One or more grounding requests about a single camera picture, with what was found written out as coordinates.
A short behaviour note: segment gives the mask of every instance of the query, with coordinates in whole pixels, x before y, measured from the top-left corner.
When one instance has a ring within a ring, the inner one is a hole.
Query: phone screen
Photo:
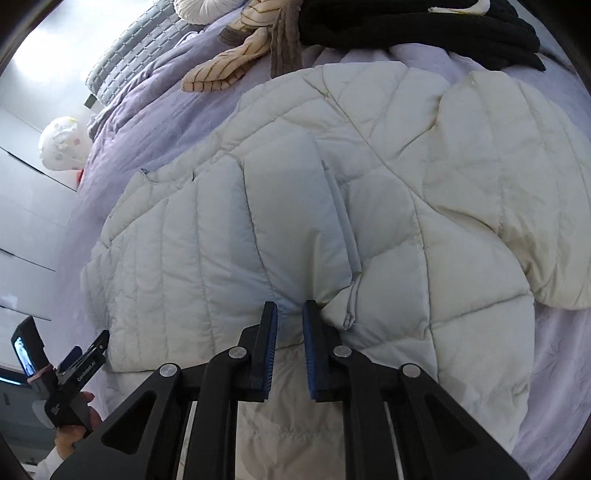
[[[35,374],[36,369],[29,357],[29,353],[25,347],[25,343],[22,341],[22,337],[17,338],[14,341],[14,351],[17,353],[17,357],[28,377]]]

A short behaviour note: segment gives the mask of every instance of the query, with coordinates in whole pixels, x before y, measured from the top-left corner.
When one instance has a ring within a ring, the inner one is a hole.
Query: purple bed sheet
[[[591,138],[591,98],[572,65],[545,28],[520,5],[519,13],[538,30],[546,72],[511,67],[506,73],[536,87],[559,104]],[[269,80],[269,60],[263,58],[237,84],[223,92],[184,93],[183,75],[226,49],[217,34],[237,12],[207,30],[189,34],[180,44],[138,73],[90,126],[94,146],[70,218],[57,271],[56,302],[52,317],[56,337],[48,342],[50,360],[69,351],[72,344],[88,345],[95,336],[85,315],[79,274],[88,262],[102,226],[132,175],[170,163],[220,125],[244,92]],[[348,53],[308,47],[304,65],[396,60],[429,70],[454,83],[467,72],[482,69],[474,61],[440,48],[405,44],[388,51],[352,50]],[[535,371],[529,412],[514,450],[515,458],[532,480],[545,480],[556,469],[591,411],[591,310],[565,312],[537,307]],[[95,388],[110,388],[109,408],[130,393],[101,380]]]

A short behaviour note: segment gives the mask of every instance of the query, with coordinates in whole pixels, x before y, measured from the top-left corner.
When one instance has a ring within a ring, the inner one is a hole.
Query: quilted jacket
[[[421,365],[511,450],[534,299],[591,306],[591,144],[537,90],[478,71],[330,64],[245,94],[137,173],[82,280],[115,372],[208,361],[277,302],[271,399],[241,406],[237,478],[344,477],[338,406],[306,388],[301,307]]]

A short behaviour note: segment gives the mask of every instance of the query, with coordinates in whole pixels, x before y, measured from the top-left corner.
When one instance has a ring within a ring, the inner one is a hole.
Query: silver screw
[[[160,375],[163,377],[172,377],[177,372],[177,366],[173,364],[166,364],[160,367]]]
[[[339,358],[347,358],[351,356],[353,350],[351,350],[351,348],[349,348],[346,345],[339,345],[335,347],[333,353],[335,356],[338,356]]]
[[[228,352],[231,358],[244,358],[246,356],[246,349],[243,346],[235,346],[230,348]]]
[[[417,378],[421,374],[421,369],[415,364],[406,364],[402,368],[402,373],[410,378]]]

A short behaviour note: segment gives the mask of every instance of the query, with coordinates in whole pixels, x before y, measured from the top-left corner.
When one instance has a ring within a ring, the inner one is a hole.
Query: white sleeve
[[[37,465],[37,471],[33,475],[33,480],[49,480],[53,472],[57,470],[64,460],[61,459],[57,453],[57,449],[53,449],[46,459]]]

